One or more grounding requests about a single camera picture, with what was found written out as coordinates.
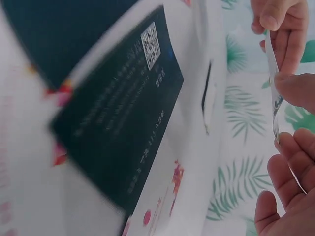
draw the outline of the paper card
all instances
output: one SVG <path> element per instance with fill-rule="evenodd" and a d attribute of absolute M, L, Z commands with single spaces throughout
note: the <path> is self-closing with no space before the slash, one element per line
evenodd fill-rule
<path fill-rule="evenodd" d="M 109 53 L 52 122 L 69 158 L 127 215 L 183 80 L 161 6 Z"/>
<path fill-rule="evenodd" d="M 270 31 L 267 31 L 266 35 L 266 55 L 269 65 L 269 80 L 271 87 L 271 99 L 272 99 L 272 129 L 277 141 L 279 142 L 279 125 L 277 119 L 277 112 L 283 102 L 283 98 L 279 95 L 275 86 L 275 74 L 279 72 L 274 50 L 271 44 Z"/>

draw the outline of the palm leaf pattern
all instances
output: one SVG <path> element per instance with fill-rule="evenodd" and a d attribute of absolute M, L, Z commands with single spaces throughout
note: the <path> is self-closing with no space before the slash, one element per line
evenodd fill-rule
<path fill-rule="evenodd" d="M 258 236 L 255 222 L 253 219 L 245 218 L 246 220 L 246 236 Z"/>
<path fill-rule="evenodd" d="M 260 114 L 260 103 L 254 97 L 244 92 L 240 86 L 228 86 L 225 91 L 225 109 L 227 110 L 227 121 L 234 124 L 232 127 L 233 137 L 244 133 L 246 143 L 249 130 L 253 130 L 264 136 L 265 117 Z"/>
<path fill-rule="evenodd" d="M 222 8 L 225 10 L 234 10 L 239 0 L 221 0 Z"/>
<path fill-rule="evenodd" d="M 294 130 L 306 128 L 315 132 L 315 116 L 304 108 L 287 105 L 284 112 L 285 121 L 290 123 Z"/>
<path fill-rule="evenodd" d="M 261 88 L 265 89 L 265 88 L 267 88 L 269 86 L 270 86 L 270 80 L 267 80 L 265 83 L 262 84 Z"/>
<path fill-rule="evenodd" d="M 231 35 L 226 36 L 226 48 L 228 72 L 236 73 L 243 70 L 247 65 L 245 49 L 241 47 L 237 40 Z"/>
<path fill-rule="evenodd" d="M 236 160 L 224 168 L 219 167 L 214 179 L 213 197 L 208 208 L 208 220 L 220 221 L 237 209 L 246 199 L 254 199 L 259 192 L 272 186 L 268 174 L 261 172 L 263 158 L 243 158 L 240 168 Z"/>

